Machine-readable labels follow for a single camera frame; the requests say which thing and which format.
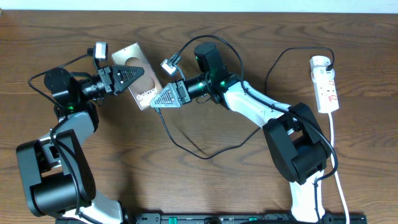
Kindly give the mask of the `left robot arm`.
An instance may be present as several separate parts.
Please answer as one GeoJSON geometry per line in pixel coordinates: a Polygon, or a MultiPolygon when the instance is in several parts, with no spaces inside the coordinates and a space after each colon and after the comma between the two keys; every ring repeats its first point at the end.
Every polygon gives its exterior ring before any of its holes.
{"type": "Polygon", "coordinates": [[[95,76],[56,67],[42,73],[58,124],[16,149],[30,212],[56,223],[135,223],[134,215],[96,189],[82,144],[98,129],[94,102],[117,95],[144,74],[141,67],[110,66],[95,76]]]}

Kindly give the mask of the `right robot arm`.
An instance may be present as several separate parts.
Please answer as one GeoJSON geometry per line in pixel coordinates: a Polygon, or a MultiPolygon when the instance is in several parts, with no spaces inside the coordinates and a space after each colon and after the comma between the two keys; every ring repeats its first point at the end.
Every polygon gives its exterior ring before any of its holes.
{"type": "Polygon", "coordinates": [[[335,152],[311,109],[303,103],[291,106],[273,100],[230,73],[213,42],[197,45],[194,54],[201,73],[168,83],[150,106],[159,112],[209,95],[216,104],[245,116],[262,129],[274,165],[290,183],[293,217],[321,223],[325,210],[320,184],[327,178],[326,161],[335,152]]]}

